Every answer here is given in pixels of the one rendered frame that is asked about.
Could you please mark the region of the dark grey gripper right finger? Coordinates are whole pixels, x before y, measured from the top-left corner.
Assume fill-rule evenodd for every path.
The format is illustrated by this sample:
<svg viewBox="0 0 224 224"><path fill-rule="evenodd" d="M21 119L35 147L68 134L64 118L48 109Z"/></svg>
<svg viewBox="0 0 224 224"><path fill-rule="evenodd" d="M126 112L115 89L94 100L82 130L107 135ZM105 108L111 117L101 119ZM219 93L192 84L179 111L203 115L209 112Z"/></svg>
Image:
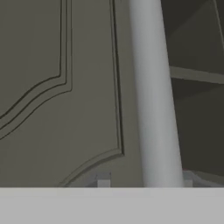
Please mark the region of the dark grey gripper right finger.
<svg viewBox="0 0 224 224"><path fill-rule="evenodd" d="M224 177L202 171L183 171L186 187L224 188Z"/></svg>

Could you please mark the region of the grey-green panelled cabinet door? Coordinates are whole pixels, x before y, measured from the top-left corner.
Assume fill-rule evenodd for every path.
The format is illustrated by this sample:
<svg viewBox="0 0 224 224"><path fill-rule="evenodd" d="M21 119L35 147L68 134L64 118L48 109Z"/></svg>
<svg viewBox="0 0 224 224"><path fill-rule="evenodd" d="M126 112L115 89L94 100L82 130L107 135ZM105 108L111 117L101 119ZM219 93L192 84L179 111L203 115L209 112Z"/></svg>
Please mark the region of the grey-green panelled cabinet door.
<svg viewBox="0 0 224 224"><path fill-rule="evenodd" d="M0 187L143 183L129 0L0 0Z"/></svg>

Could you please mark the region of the grey-green cabinet shelf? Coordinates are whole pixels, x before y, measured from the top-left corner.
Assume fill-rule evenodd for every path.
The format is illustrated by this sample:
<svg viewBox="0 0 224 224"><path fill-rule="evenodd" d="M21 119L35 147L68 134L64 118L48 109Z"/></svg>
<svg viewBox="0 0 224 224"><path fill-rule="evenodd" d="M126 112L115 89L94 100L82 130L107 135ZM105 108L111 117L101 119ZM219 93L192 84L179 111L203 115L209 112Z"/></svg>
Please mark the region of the grey-green cabinet shelf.
<svg viewBox="0 0 224 224"><path fill-rule="evenodd" d="M224 74L209 73L176 66L170 67L170 73L171 77L176 79L183 79L189 81L202 81L224 85Z"/></svg>

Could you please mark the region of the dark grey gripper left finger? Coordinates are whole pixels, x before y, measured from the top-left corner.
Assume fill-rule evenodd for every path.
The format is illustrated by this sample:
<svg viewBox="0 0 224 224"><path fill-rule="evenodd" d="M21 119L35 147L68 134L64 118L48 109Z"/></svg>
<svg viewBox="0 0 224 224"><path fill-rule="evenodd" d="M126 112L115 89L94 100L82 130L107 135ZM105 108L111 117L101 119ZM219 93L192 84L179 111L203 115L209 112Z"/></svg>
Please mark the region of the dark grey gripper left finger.
<svg viewBox="0 0 224 224"><path fill-rule="evenodd" d="M111 187L111 173L96 173L86 184L85 187L109 188Z"/></svg>

